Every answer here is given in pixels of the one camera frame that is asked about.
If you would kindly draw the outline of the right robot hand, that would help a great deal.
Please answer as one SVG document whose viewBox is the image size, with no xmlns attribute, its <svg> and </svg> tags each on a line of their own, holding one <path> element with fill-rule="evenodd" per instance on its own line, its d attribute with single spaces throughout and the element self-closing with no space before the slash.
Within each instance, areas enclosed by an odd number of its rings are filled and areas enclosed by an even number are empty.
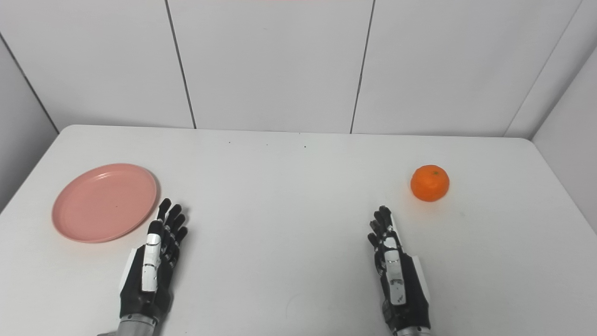
<svg viewBox="0 0 597 336">
<path fill-rule="evenodd" d="M 393 336 L 430 336 L 429 300 L 420 262 L 403 250 L 391 210 L 382 205 L 369 223 L 384 299 L 382 316 Z"/>
</svg>

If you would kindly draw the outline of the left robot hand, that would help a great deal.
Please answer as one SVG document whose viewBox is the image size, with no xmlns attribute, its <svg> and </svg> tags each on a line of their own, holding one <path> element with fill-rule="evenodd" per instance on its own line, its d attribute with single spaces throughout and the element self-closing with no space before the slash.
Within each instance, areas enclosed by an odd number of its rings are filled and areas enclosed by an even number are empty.
<svg viewBox="0 0 597 336">
<path fill-rule="evenodd" d="M 174 270 L 188 234 L 185 222 L 182 206 L 164 198 L 149 225 L 145 244 L 134 250 L 120 293 L 120 318 L 142 316 L 157 324 L 166 317 L 174 299 Z"/>
</svg>

